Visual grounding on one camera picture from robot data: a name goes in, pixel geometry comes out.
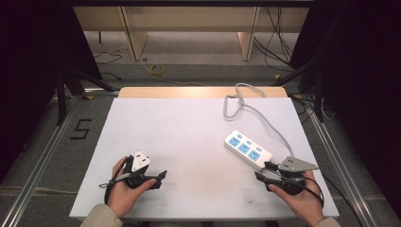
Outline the white table board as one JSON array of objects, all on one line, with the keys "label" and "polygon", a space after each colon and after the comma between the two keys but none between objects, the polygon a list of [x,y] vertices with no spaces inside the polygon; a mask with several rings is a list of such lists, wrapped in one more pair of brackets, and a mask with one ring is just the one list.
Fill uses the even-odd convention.
[{"label": "white table board", "polygon": [[102,185],[115,163],[140,150],[148,174],[167,171],[158,190],[144,193],[128,216],[142,220],[264,220],[293,218],[288,206],[224,145],[244,133],[279,164],[289,155],[314,162],[290,98],[249,98],[238,109],[224,98],[117,98],[70,213],[85,218],[104,200]]}]

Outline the wooden table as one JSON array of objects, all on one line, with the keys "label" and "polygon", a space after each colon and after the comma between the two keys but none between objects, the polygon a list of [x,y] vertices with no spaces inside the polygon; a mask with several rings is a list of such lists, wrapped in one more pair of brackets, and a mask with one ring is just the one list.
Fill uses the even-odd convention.
[{"label": "wooden table", "polygon": [[119,98],[224,98],[226,96],[243,97],[287,97],[282,87],[124,87]]}]

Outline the person's right hand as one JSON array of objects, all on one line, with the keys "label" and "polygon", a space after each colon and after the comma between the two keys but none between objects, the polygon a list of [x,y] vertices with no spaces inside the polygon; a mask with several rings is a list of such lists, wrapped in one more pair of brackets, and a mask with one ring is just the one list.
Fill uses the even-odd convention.
[{"label": "person's right hand", "polygon": [[313,172],[308,170],[305,172],[305,186],[316,194],[314,196],[307,190],[298,195],[291,196],[283,189],[270,185],[270,191],[282,199],[296,215],[306,225],[309,221],[317,218],[324,218],[323,207],[320,201],[321,189],[315,184]]}]

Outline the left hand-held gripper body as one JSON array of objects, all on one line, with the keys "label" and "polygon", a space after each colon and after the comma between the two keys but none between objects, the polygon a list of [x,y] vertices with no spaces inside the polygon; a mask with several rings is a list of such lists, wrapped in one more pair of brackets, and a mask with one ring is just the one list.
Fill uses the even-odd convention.
[{"label": "left hand-held gripper body", "polygon": [[145,175],[149,164],[150,159],[141,151],[136,151],[128,157],[123,173],[128,175],[125,183],[129,188],[137,188],[144,182],[153,179],[153,176]]}]

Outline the aluminium floor rail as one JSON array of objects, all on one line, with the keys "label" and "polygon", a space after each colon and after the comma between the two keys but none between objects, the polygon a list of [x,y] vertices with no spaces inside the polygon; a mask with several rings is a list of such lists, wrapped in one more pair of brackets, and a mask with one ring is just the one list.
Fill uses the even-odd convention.
[{"label": "aluminium floor rail", "polygon": [[79,227],[69,214],[117,93],[90,91],[44,109],[23,152],[0,183],[0,227]]},{"label": "aluminium floor rail", "polygon": [[302,123],[305,123],[307,120],[313,123],[314,129],[323,143],[324,150],[336,171],[340,183],[334,183],[328,177],[327,171],[322,172],[323,178],[329,182],[340,195],[341,199],[347,204],[359,227],[378,227],[371,208],[363,198],[357,186],[356,179],[352,176],[351,168],[346,164],[345,159],[341,157],[326,124],[318,118],[317,113],[319,109],[314,104],[314,100],[309,96],[300,94],[291,95],[290,97],[304,106],[304,112],[307,113],[307,117],[302,120]]}]

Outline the wooden bench frame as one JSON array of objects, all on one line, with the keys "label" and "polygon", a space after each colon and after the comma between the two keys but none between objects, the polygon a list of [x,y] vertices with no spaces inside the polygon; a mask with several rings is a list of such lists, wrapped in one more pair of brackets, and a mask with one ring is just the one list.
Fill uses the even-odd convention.
[{"label": "wooden bench frame", "polygon": [[308,8],[284,7],[75,7],[84,31],[123,31],[131,58],[138,61],[151,31],[235,32],[242,59],[251,58],[254,35],[302,30]]}]

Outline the person's left hand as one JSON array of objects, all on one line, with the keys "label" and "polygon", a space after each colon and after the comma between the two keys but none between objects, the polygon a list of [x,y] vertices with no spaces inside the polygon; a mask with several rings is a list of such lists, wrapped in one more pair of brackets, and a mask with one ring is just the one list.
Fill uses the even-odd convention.
[{"label": "person's left hand", "polygon": [[139,197],[148,191],[156,181],[147,180],[137,188],[129,188],[124,182],[118,182],[110,192],[107,205],[115,212],[118,218],[123,218],[129,213]]}]

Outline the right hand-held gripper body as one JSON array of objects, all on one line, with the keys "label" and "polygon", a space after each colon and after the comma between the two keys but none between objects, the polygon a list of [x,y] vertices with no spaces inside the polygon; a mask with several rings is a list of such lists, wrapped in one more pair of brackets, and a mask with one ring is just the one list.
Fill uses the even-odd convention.
[{"label": "right hand-held gripper body", "polygon": [[297,195],[304,190],[305,172],[318,168],[315,164],[289,156],[278,166],[282,181],[279,186],[289,195]]}]

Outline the white power strip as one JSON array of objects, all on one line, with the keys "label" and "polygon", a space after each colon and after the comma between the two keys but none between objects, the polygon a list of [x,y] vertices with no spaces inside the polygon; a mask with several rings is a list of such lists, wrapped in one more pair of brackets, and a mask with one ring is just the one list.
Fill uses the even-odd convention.
[{"label": "white power strip", "polygon": [[232,131],[224,140],[225,147],[243,159],[257,171],[265,167],[265,163],[272,159],[272,154],[255,143],[245,134]]}]

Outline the black curtain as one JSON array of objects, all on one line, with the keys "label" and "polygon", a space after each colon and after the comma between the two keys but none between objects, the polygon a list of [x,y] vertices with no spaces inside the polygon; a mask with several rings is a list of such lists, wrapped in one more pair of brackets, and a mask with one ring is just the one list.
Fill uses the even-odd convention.
[{"label": "black curtain", "polygon": [[0,0],[0,183],[73,68],[101,77],[72,6]]},{"label": "black curtain", "polygon": [[401,0],[312,0],[290,64],[313,58],[326,101],[401,218]]}]

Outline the black stand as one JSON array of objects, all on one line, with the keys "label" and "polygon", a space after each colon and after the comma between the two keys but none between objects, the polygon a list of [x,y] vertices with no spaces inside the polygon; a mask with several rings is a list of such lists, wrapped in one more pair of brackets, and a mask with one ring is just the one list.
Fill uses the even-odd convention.
[{"label": "black stand", "polygon": [[81,79],[87,80],[107,92],[115,91],[115,88],[111,85],[108,85],[101,79],[97,79],[90,74],[77,69],[76,67],[68,67],[64,70],[60,70],[60,72],[56,75],[56,92],[59,109],[58,126],[62,123],[67,114],[65,89],[68,89],[73,96],[82,96],[84,93],[84,88],[80,83]]},{"label": "black stand", "polygon": [[298,89],[301,92],[305,90],[314,91],[314,112],[319,121],[323,122],[323,70],[316,61],[309,61],[304,66],[290,73],[283,79],[278,79],[272,86],[282,86],[299,76],[302,80],[299,83]]}]

